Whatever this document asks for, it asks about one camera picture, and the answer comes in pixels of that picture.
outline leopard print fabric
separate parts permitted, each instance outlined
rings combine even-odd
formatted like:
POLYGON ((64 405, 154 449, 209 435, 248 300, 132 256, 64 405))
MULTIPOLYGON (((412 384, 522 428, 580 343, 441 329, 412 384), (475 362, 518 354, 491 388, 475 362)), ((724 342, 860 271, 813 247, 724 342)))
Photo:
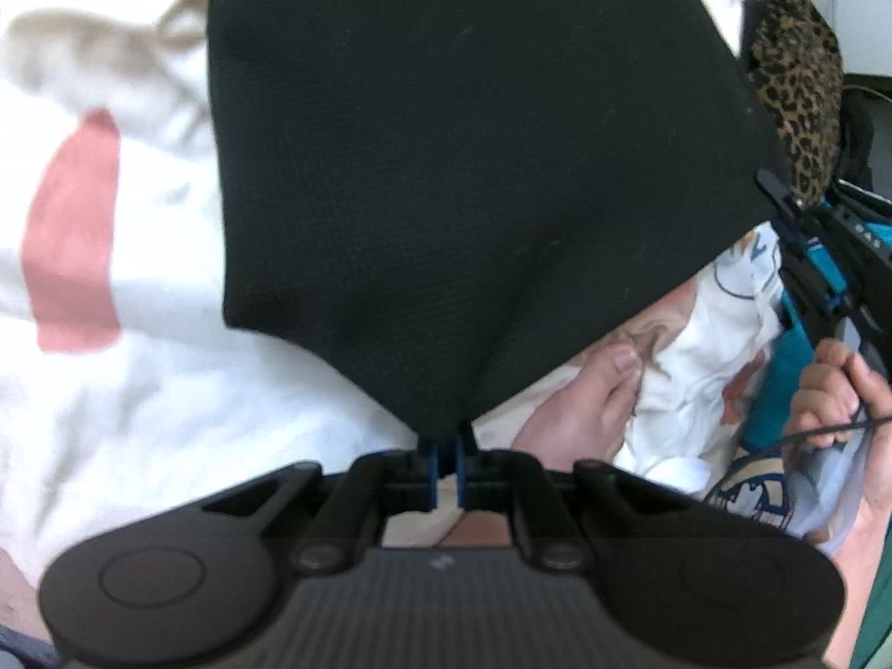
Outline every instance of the leopard print fabric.
POLYGON ((811 0, 762 0, 749 77, 791 160, 791 191, 820 203, 840 149, 840 43, 811 0))

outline black cable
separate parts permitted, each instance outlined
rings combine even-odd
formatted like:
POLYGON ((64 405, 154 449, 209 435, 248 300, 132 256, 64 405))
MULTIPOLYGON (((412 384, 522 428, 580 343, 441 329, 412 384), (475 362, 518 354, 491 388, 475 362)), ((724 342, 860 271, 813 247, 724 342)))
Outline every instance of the black cable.
POLYGON ((789 445, 799 445, 802 442, 806 442, 809 438, 815 437, 815 435, 831 435, 835 433, 850 433, 854 430, 865 430, 865 431, 875 431, 878 427, 882 427, 882 425, 892 423, 892 415, 888 418, 874 418, 871 420, 862 420, 859 423, 847 423, 847 424, 838 424, 838 425, 827 425, 826 427, 816 427, 813 430, 806 430, 801 433, 793 433, 792 435, 784 435, 784 437, 779 440, 775 440, 775 442, 771 443, 767 447, 761 449, 753 453, 752 455, 747 455, 745 459, 741 460, 737 464, 733 464, 728 472, 717 482, 710 491, 704 496, 703 503, 710 503, 715 497, 719 494, 719 492, 723 489, 723 486, 728 482, 731 478, 733 478, 737 473, 743 470, 746 466, 755 463, 757 460, 762 460, 763 458, 769 458, 771 455, 775 454, 778 450, 786 448, 789 445))

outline red print on sheet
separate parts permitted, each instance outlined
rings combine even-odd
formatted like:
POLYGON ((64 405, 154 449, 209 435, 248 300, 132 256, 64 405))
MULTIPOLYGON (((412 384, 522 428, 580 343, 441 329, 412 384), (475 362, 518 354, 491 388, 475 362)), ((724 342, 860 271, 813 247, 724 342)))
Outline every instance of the red print on sheet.
POLYGON ((120 133, 107 110, 81 121, 37 187, 21 264, 37 346, 101 350, 120 336, 110 284, 120 133))

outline cord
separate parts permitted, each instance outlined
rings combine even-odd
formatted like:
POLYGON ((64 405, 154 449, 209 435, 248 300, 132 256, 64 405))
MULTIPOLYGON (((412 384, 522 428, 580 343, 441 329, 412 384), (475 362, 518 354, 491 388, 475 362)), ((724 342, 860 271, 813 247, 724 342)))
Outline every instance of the cord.
POLYGON ((723 486, 728 482, 731 478, 733 478, 737 473, 743 470, 746 466, 755 463, 757 460, 762 460, 763 458, 768 458, 770 455, 774 455, 777 453, 779 449, 786 448, 789 445, 799 445, 802 442, 805 442, 811 437, 815 437, 815 435, 831 435, 835 433, 849 433, 853 430, 869 430, 874 431, 878 427, 882 427, 884 424, 892 423, 892 415, 888 418, 874 418, 873 420, 862 420, 858 423, 848 423, 848 424, 838 424, 838 425, 827 425, 826 427, 816 427, 813 430, 802 431, 801 433, 794 433, 792 435, 785 435, 779 440, 775 440, 771 445, 761 449, 753 453, 752 455, 747 455, 744 460, 741 460, 739 464, 732 466, 728 469, 728 472, 717 482, 710 491, 706 494, 706 497, 703 498, 703 503, 711 503, 715 497, 719 494, 723 486))
POLYGON ((843 85, 842 89, 844 91, 864 91, 865 93, 871 93, 871 95, 876 95, 877 98, 882 98, 886 100, 890 105, 892 105, 892 98, 886 95, 886 93, 881 93, 880 91, 875 91, 873 88, 867 87, 867 85, 857 85, 857 84, 849 84, 843 85))

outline pink print on sheet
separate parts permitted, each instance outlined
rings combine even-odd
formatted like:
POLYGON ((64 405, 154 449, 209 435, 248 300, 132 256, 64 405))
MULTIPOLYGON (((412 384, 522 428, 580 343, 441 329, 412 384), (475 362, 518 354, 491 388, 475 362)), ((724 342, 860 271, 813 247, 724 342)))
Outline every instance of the pink print on sheet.
POLYGON ((107 110, 84 118, 37 187, 21 244, 43 352, 102 350, 120 336, 110 283, 120 133, 107 110))

